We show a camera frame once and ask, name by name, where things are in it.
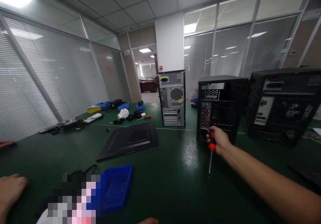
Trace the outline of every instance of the yellow box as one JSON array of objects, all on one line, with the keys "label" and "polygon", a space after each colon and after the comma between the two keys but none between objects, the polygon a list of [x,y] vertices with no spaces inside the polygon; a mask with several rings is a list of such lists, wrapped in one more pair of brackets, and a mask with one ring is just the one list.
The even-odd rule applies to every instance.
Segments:
[{"label": "yellow box", "polygon": [[86,108],[86,110],[87,110],[87,113],[92,114],[94,112],[99,111],[100,110],[100,106],[89,107],[89,108]]}]

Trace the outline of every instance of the computer case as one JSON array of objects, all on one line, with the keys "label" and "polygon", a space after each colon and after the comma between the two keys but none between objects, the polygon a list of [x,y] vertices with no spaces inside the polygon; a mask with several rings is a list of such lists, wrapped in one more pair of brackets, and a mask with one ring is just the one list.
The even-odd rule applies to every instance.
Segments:
[{"label": "computer case", "polygon": [[185,70],[157,75],[163,126],[185,126]]},{"label": "computer case", "polygon": [[253,72],[244,110],[250,136],[296,144],[321,101],[321,69]]},{"label": "computer case", "polygon": [[235,144],[249,79],[229,75],[203,77],[198,82],[197,139],[206,141],[208,128],[224,130]]}]

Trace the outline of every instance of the screwdriver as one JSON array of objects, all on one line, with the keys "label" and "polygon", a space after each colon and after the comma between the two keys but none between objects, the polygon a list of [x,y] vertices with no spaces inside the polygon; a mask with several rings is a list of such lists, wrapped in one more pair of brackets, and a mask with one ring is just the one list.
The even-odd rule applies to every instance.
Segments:
[{"label": "screwdriver", "polygon": [[151,117],[151,115],[147,115],[146,117],[142,117],[141,119],[149,119],[150,117]]},{"label": "screwdriver", "polygon": [[209,135],[210,135],[210,145],[208,146],[208,148],[211,150],[211,160],[210,160],[210,167],[209,167],[209,170],[208,170],[208,174],[210,175],[211,174],[211,165],[212,165],[212,156],[213,156],[213,150],[215,151],[216,150],[216,146],[215,146],[215,140],[214,140],[214,130],[209,130]]}]

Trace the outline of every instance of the metal bowl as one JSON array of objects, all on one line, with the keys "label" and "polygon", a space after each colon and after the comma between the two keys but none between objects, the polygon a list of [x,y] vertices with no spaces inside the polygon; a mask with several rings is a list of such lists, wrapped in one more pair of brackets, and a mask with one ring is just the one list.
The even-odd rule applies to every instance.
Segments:
[{"label": "metal bowl", "polygon": [[57,124],[57,126],[62,127],[62,128],[71,128],[72,126],[75,126],[75,125],[79,124],[81,119],[82,119],[81,116],[74,117],[74,118],[69,118],[69,119],[66,119],[66,120],[64,120],[62,122],[59,122]]}]

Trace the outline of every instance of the green table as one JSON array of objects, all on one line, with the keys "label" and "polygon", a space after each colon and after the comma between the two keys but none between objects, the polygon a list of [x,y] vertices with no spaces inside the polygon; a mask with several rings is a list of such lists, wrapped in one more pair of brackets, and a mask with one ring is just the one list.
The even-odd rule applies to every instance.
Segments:
[{"label": "green table", "polygon": [[[135,104],[130,105],[130,112]],[[98,163],[102,173],[107,168],[134,165],[129,199],[124,211],[110,213],[103,223],[138,223],[153,216],[164,223],[215,223],[216,221],[270,223],[281,221],[248,185],[219,157],[214,156],[208,176],[210,151],[196,140],[196,109],[186,109],[186,127],[163,127],[160,104],[147,103],[145,112],[151,119],[111,124],[118,111],[105,113],[76,133],[74,129],[60,134],[34,134],[19,141],[18,147],[0,152],[0,176],[19,173],[30,185],[9,214],[9,223],[32,223],[34,212],[62,175],[85,170],[96,163],[111,132],[116,128],[148,121],[155,122],[159,146],[118,156]],[[313,121],[313,126],[321,126]],[[301,140],[296,148],[251,139],[239,128],[236,145],[277,172],[310,188],[289,167],[288,158],[300,148],[320,153],[321,146]]]}]

